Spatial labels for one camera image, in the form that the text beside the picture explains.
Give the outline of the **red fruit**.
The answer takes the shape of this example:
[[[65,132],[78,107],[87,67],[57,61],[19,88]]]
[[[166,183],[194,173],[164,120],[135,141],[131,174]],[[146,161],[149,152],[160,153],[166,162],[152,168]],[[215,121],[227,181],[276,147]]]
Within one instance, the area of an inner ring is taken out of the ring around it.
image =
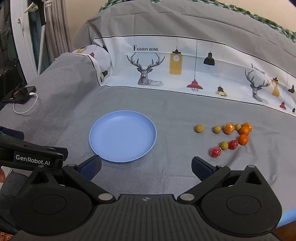
[[[211,157],[217,158],[218,156],[221,155],[221,148],[218,147],[218,146],[212,147],[212,148],[210,149],[209,155],[210,155]]]
[[[238,146],[239,146],[239,142],[237,140],[231,140],[228,143],[228,148],[231,150],[235,150],[236,148],[238,148]]]

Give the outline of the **yellow-green fruit front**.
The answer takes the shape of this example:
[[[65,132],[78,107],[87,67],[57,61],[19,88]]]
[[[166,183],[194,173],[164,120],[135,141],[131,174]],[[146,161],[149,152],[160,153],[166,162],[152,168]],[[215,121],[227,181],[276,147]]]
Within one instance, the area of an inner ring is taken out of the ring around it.
[[[222,150],[226,150],[226,149],[228,149],[228,148],[229,148],[229,144],[228,144],[228,142],[227,142],[227,141],[222,141],[222,142],[220,143],[220,148],[221,148]]]

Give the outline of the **orange tangerine front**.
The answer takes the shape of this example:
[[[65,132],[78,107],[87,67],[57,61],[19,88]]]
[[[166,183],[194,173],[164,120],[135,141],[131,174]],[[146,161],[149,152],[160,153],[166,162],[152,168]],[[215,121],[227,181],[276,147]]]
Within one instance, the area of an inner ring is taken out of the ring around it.
[[[246,134],[241,134],[238,137],[238,143],[242,146],[246,145],[248,143],[248,135]]]

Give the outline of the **orange tangerine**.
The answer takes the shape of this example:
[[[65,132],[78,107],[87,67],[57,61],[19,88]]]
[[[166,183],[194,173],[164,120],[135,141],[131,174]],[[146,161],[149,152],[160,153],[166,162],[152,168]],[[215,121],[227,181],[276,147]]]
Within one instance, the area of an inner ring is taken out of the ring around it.
[[[252,125],[250,123],[244,123],[242,126],[245,126],[249,129],[249,132],[252,131]]]
[[[239,129],[239,134],[240,135],[249,135],[249,127],[248,126],[241,126]]]
[[[238,137],[238,143],[242,146],[246,145],[248,143],[248,135],[246,134],[241,134]]]

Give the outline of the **shiny orange wrapped fruit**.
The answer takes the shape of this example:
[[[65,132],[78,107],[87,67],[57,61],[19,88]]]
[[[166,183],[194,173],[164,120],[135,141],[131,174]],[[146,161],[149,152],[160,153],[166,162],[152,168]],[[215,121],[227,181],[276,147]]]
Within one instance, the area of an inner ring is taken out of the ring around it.
[[[225,124],[224,129],[223,129],[224,133],[227,135],[232,134],[234,132],[234,130],[235,130],[235,125],[233,123]]]

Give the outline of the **black smartphone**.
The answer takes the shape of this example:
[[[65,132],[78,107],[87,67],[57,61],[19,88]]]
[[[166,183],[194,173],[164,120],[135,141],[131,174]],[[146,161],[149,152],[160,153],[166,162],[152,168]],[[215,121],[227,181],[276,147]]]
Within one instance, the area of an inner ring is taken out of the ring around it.
[[[36,92],[35,86],[29,87],[22,87],[22,88],[15,88],[11,90],[1,101],[2,103],[17,103],[17,104],[24,104],[26,103],[32,95],[30,93]]]

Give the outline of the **small yellow-green fruit back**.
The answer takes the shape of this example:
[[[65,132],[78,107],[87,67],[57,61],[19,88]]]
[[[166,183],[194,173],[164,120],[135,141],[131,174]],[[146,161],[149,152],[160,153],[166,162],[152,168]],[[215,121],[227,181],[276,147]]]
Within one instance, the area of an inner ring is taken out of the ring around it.
[[[238,131],[238,130],[240,130],[241,129],[241,125],[239,124],[239,123],[237,123],[236,125],[235,125],[235,129]]]

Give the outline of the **orange tangerine middle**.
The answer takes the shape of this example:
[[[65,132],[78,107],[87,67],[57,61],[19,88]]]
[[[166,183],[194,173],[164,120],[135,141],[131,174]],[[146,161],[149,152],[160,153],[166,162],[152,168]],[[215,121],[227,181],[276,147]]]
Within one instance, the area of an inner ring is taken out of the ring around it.
[[[249,127],[248,126],[241,126],[239,129],[239,134],[240,135],[249,135]]]

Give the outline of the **blue round plastic plate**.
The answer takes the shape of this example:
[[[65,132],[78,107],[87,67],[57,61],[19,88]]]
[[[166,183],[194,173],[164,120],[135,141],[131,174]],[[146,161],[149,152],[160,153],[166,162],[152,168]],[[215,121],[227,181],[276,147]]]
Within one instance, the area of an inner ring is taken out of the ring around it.
[[[128,163],[145,156],[154,146],[157,130],[147,116],[131,110],[108,113],[89,132],[93,152],[113,163]]]

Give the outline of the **orange tangerine back right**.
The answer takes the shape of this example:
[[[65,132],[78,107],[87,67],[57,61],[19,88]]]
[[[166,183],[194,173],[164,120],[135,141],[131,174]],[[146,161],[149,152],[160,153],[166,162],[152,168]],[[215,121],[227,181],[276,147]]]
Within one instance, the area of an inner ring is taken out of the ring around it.
[[[250,123],[244,123],[242,126],[245,126],[249,129],[249,132],[252,131],[252,125]]]

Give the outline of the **grey printed bed sheet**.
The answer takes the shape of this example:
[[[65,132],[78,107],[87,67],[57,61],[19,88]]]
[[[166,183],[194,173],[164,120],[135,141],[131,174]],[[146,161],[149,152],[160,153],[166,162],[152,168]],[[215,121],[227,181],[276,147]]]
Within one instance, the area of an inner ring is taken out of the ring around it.
[[[94,183],[116,196],[179,195],[198,183],[194,156],[238,170],[251,164],[278,197],[282,222],[295,220],[295,42],[241,34],[223,41],[103,36],[107,28],[97,15],[80,29],[75,51],[32,81],[38,99],[1,110],[1,126],[23,132],[28,142],[66,147],[67,162],[77,164],[93,155],[89,132],[99,118],[137,111],[156,126],[153,148],[132,162],[105,161]],[[240,136],[225,134],[227,123],[250,123],[248,143],[211,157],[212,147]]]

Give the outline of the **grey curtain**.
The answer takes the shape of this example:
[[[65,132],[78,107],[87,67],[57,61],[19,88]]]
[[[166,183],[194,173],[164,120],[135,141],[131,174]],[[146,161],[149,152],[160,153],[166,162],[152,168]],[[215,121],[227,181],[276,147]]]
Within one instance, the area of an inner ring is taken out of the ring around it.
[[[63,53],[72,52],[65,1],[46,1],[46,48],[50,64]]]

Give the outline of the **white door frame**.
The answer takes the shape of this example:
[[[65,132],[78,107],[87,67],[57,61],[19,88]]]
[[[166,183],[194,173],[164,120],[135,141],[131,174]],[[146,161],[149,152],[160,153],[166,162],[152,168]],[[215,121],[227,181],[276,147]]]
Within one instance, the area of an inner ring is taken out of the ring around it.
[[[25,12],[28,1],[12,0],[11,26],[18,59],[27,83],[37,78],[37,68],[32,46],[29,15]]]

